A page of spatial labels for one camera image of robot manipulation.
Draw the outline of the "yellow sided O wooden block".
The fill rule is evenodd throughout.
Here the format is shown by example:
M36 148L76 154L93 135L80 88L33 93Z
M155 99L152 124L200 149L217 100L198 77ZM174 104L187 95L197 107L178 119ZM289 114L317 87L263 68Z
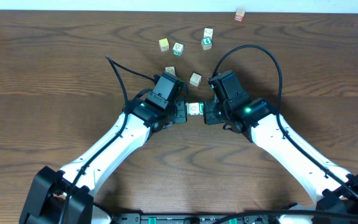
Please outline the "yellow sided O wooden block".
M199 103L187 103L186 104L187 114L190 116L200 114L200 104Z

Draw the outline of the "green N wooden block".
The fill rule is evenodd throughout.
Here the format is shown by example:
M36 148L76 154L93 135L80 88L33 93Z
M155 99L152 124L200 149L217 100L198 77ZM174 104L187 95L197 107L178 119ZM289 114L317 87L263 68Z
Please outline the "green N wooden block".
M204 103L199 103L199 114L204 113Z

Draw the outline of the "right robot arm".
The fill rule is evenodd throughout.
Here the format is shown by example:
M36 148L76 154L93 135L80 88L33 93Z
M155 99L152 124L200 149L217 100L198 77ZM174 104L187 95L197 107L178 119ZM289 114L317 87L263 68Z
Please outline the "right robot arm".
M333 163L306 142L262 98L211 100L203 104L206 124L243 134L267 151L301 184L315 208L294 206L278 214L279 223L358 223L358 174Z

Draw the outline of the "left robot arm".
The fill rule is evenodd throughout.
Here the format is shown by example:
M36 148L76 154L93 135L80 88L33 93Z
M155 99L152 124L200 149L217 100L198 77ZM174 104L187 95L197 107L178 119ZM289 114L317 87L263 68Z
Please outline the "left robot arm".
M154 133L184 122L184 101L126 102L113 127L85 153L58 171L45 166L35 175L20 223L111 223L111 216L94 204L104 182Z

